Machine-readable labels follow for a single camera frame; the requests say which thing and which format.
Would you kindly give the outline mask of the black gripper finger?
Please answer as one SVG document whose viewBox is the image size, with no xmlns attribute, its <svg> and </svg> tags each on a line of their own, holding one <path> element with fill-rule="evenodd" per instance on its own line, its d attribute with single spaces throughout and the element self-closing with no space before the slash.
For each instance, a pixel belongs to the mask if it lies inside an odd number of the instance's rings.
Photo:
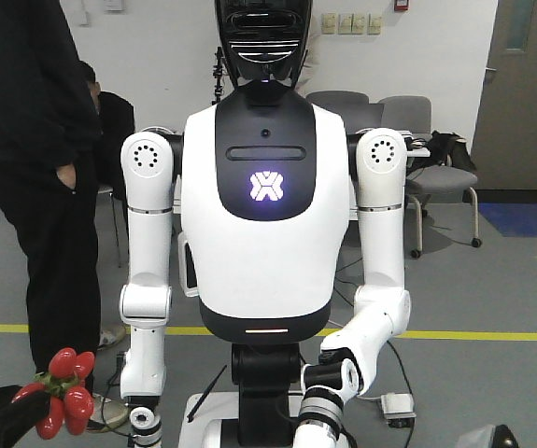
<svg viewBox="0 0 537 448">
<path fill-rule="evenodd" d="M 0 447 L 13 447 L 49 413 L 50 394 L 36 391 L 12 402 L 19 385 L 0 387 Z"/>
</svg>

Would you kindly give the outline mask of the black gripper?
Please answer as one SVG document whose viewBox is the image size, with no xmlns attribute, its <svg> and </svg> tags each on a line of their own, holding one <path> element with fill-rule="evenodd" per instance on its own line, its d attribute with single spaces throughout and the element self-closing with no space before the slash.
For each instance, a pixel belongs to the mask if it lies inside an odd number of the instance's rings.
<svg viewBox="0 0 537 448">
<path fill-rule="evenodd" d="M 518 448 L 513 431 L 505 424 L 485 425 L 462 434 L 456 448 Z"/>
</svg>

